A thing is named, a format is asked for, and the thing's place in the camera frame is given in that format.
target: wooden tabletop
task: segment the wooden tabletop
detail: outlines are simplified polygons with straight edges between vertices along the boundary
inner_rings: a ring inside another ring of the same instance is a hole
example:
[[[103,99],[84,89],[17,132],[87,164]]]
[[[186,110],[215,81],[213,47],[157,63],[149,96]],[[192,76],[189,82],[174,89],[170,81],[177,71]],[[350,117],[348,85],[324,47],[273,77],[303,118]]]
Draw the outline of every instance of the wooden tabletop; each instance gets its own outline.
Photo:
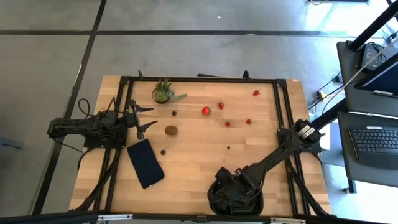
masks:
[[[120,76],[104,76],[95,111],[106,109],[111,98],[118,92],[119,81]],[[234,172],[238,167],[260,161],[278,147],[278,120],[272,85],[174,82],[172,88],[176,94],[187,93],[188,97],[160,105],[151,97],[155,84],[156,82],[134,82],[132,98],[140,106],[155,108],[153,111],[140,113],[139,118],[141,124],[159,121],[144,135],[155,152],[165,178],[152,187],[143,189],[127,150],[123,149],[111,211],[214,215],[209,206],[207,191],[215,181],[215,174],[220,167]],[[294,121],[308,119],[301,82],[287,80],[287,86]],[[254,90],[261,90],[261,94],[253,96]],[[280,98],[284,123],[287,126],[281,90]],[[220,101],[225,105],[222,110],[217,107]],[[204,106],[211,108],[210,116],[202,115],[201,109]],[[172,111],[176,111],[177,115],[172,116]],[[246,124],[247,119],[251,119],[252,124]],[[225,126],[226,121],[231,123],[230,127]],[[165,127],[169,125],[178,128],[176,136],[165,134]],[[136,129],[131,128],[126,146],[138,141]],[[163,149],[166,150],[164,156],[160,154]],[[82,159],[70,203],[71,209],[79,206],[96,185],[103,155],[104,149],[95,149]],[[331,212],[319,161],[309,153],[302,153],[301,158],[307,188],[323,209]],[[106,185],[101,208],[104,208],[107,188]],[[262,191],[264,209],[261,215],[292,215],[283,162],[266,174]],[[296,195],[298,209],[303,213],[297,186]]]

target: table leg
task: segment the table leg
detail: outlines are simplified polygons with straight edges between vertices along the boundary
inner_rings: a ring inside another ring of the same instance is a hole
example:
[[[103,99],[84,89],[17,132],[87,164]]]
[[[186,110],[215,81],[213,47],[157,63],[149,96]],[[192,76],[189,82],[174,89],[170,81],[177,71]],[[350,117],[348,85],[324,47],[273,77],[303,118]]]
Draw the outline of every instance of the table leg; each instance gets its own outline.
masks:
[[[348,179],[348,188],[343,189],[346,193],[355,194],[356,186],[355,181]]]
[[[328,109],[323,115],[312,121],[312,124],[317,129],[321,129],[330,122],[334,121],[337,118],[337,112],[339,111],[347,111],[346,98],[342,99],[335,106]]]

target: gray floor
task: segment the gray floor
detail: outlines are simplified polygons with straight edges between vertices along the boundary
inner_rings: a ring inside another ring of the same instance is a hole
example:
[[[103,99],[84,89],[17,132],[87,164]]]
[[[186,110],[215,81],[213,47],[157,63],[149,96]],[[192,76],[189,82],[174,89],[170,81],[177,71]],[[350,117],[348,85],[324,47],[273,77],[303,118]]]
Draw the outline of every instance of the gray floor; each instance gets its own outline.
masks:
[[[0,29],[90,30],[99,5],[99,0],[3,0]],[[358,35],[385,8],[384,1],[313,6],[304,0],[113,0],[106,5],[99,29],[319,30]],[[380,37],[389,35],[396,25],[391,21],[372,40],[383,43]],[[25,144],[21,150],[0,149],[0,217],[26,215],[31,210],[52,145],[45,132],[51,119],[62,116],[87,40],[87,36],[0,36],[0,136]],[[240,77],[249,70],[252,77],[301,79],[310,100],[316,89],[340,71],[336,43],[345,40],[299,36],[97,36],[78,97],[94,105],[103,75],[137,75],[138,69],[147,76],[188,77],[197,73]],[[325,92],[337,86],[331,84]],[[81,118],[82,114],[75,108],[73,117]],[[82,138],[70,137],[66,143],[81,148]],[[62,149],[45,213],[68,209],[78,157],[79,153]],[[396,222],[392,217],[394,206],[388,201],[396,201],[389,195],[398,195],[397,189],[359,183],[358,194],[346,195],[340,191],[347,185],[344,168],[324,166],[323,171],[335,215]]]

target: red strawberry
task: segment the red strawberry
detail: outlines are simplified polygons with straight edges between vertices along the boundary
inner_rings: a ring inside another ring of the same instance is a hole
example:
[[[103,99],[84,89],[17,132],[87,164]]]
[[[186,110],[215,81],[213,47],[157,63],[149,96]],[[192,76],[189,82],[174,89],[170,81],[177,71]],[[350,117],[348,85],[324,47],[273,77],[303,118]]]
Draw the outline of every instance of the red strawberry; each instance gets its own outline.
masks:
[[[224,103],[223,103],[222,101],[220,101],[220,102],[218,103],[218,108],[219,108],[220,110],[222,110],[222,109],[224,108]]]
[[[210,112],[211,112],[211,110],[210,110],[210,108],[209,108],[208,106],[205,106],[205,107],[201,110],[201,112],[202,112],[204,115],[209,115]]]
[[[255,90],[253,96],[258,96],[258,95],[260,95],[260,90]]]

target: black metal frame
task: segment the black metal frame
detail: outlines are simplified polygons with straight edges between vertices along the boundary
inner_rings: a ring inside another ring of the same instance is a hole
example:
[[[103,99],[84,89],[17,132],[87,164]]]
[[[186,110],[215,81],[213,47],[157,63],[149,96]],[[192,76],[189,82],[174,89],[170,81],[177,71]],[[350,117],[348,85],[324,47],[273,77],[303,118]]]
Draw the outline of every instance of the black metal frame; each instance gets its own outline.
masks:
[[[119,86],[119,91],[123,92],[124,84],[126,84],[126,80],[129,80],[129,88],[126,93],[126,105],[124,107],[124,110],[128,110],[128,102],[131,99],[131,93],[132,93],[132,86],[134,81],[157,81],[159,80],[160,77],[144,77],[141,72],[139,72],[138,77],[121,77],[121,84]],[[277,110],[277,117],[278,117],[278,124],[280,128],[283,128],[283,116],[282,116],[282,109],[280,106],[280,97],[279,97],[279,91],[278,88],[281,87],[283,94],[284,94],[284,101],[285,101],[285,106],[286,106],[286,112],[287,112],[287,117],[289,120],[289,126],[293,125],[293,117],[292,117],[292,111],[290,107],[290,101],[289,101],[289,94],[287,91],[287,85],[286,85],[286,80],[268,80],[268,79],[252,79],[250,78],[249,74],[247,71],[244,72],[244,75],[242,78],[221,78],[221,77],[201,77],[201,78],[169,78],[170,81],[172,82],[229,82],[229,83],[267,83],[271,84],[274,90],[274,95],[275,95],[275,105],[276,105],[276,110]],[[120,156],[121,149],[116,149],[116,164],[119,162],[119,156]],[[109,159],[109,154],[105,153],[104,154],[104,159],[103,159],[103,164],[102,168],[106,168],[108,166],[108,159]],[[292,217],[268,217],[268,216],[245,216],[245,217],[229,217],[229,216],[219,216],[219,215],[182,215],[182,214],[151,214],[151,213],[123,213],[124,217],[130,218],[130,219],[150,219],[150,220],[190,220],[193,222],[198,222],[198,223],[205,223],[205,222],[210,222],[210,221],[234,221],[234,222],[264,222],[264,223],[271,223],[271,222],[282,222],[281,220],[283,219],[301,219],[305,220],[307,223],[316,223],[316,224],[321,224],[321,223],[351,223],[351,224],[357,224],[357,223],[371,223],[371,222],[363,222],[363,221],[357,221],[357,220],[346,220],[346,219],[341,219],[341,218],[336,218],[335,216],[328,215],[323,211],[323,213],[319,213],[317,215],[310,215],[309,208],[305,208],[308,206],[308,202],[306,201],[305,197],[303,194],[306,194],[307,197],[311,197],[310,192],[305,188],[305,184],[303,181],[303,171],[302,171],[302,166],[301,166],[301,161],[300,157],[298,156],[296,159],[296,167],[297,167],[297,174],[295,172],[292,172],[292,164],[290,160],[286,160],[286,169],[287,169],[287,177],[288,179],[295,179],[296,183],[297,179],[301,180],[301,187],[305,189],[304,192],[302,193],[302,198],[303,198],[303,206],[304,206],[304,212],[305,214],[299,214],[297,211],[297,201],[295,199],[295,194],[294,194],[294,185],[293,182],[289,184],[289,194],[291,196],[291,206],[293,215]],[[113,175],[115,176],[114,179],[110,180],[109,183],[109,191],[108,191],[108,196],[106,199],[106,208],[105,210],[92,210],[92,211],[81,211],[81,210],[72,210],[70,212],[66,213],[54,213],[54,214],[46,214],[46,215],[34,215],[34,216],[23,216],[23,217],[9,217],[9,218],[0,218],[0,223],[26,223],[26,222],[32,222],[32,223],[83,223],[83,222],[90,222],[90,223],[95,223],[96,221],[100,220],[99,215],[117,215],[119,213],[113,213],[110,212],[111,208],[111,201],[112,201],[112,196],[113,196],[113,189],[114,185],[116,183],[116,173],[117,173],[117,166],[116,170],[113,172]]]
[[[398,12],[398,2],[393,2],[372,24],[348,45],[351,50],[360,49],[379,29],[381,29]]]
[[[132,95],[132,86],[135,81],[159,81],[159,79],[162,77],[145,77],[142,75],[141,71],[139,71],[139,76],[138,77],[121,77],[120,85],[119,85],[119,90],[118,90],[118,95],[117,98],[120,100],[124,85],[126,84],[126,80],[129,80],[129,88],[127,91],[127,97],[126,97],[126,105],[124,107],[124,110],[128,110],[128,101],[131,99]],[[284,128],[283,125],[283,116],[282,116],[282,108],[280,105],[280,97],[279,97],[279,91],[278,87],[282,88],[282,91],[284,93],[284,102],[285,102],[285,107],[286,107],[286,112],[287,112],[287,117],[289,120],[289,126],[293,125],[293,117],[292,117],[292,111],[290,107],[290,101],[289,101],[289,94],[287,92],[287,85],[286,85],[286,80],[273,80],[273,79],[252,79],[250,78],[249,74],[247,71],[243,73],[242,78],[222,78],[222,77],[212,77],[208,75],[207,77],[169,77],[169,81],[171,82],[223,82],[223,83],[266,83],[266,84],[271,84],[274,90],[274,95],[275,95],[275,105],[276,105],[276,110],[277,110],[277,117],[278,117],[278,124],[279,128]],[[107,155],[104,155],[104,160],[102,167],[107,167],[108,161],[105,160],[105,157]],[[119,161],[120,157],[120,150],[116,150],[115,156],[117,157],[117,163]],[[304,182],[304,177],[303,177],[303,170],[302,170],[302,165],[301,165],[301,160],[300,156],[296,155],[295,156],[295,163],[296,163],[296,169],[297,173],[301,179],[301,181]],[[113,190],[114,190],[114,185],[116,183],[116,173],[117,173],[117,168],[116,171],[112,174],[111,180],[109,183],[109,190],[108,190],[108,196],[106,199],[106,205],[105,205],[105,210],[110,211],[111,209],[111,203],[112,203],[112,197],[113,197]],[[292,206],[292,211],[293,214],[299,214],[298,208],[297,208],[297,199],[295,197],[295,189],[294,189],[294,182],[292,177],[290,176],[288,170],[287,170],[287,164],[285,165],[286,168],[286,173],[287,173],[287,178],[288,178],[288,183],[289,183],[289,195],[290,195],[290,202]],[[303,201],[303,207],[304,207],[304,213],[306,215],[310,214],[309,210],[309,205],[308,202],[306,201],[305,197],[302,195],[302,201]],[[171,219],[177,219],[177,220],[197,220],[198,215],[171,215],[173,218]],[[235,217],[231,218],[225,218],[223,219],[225,221],[236,221]]]
[[[392,5],[392,1],[391,0],[386,0],[388,6]]]

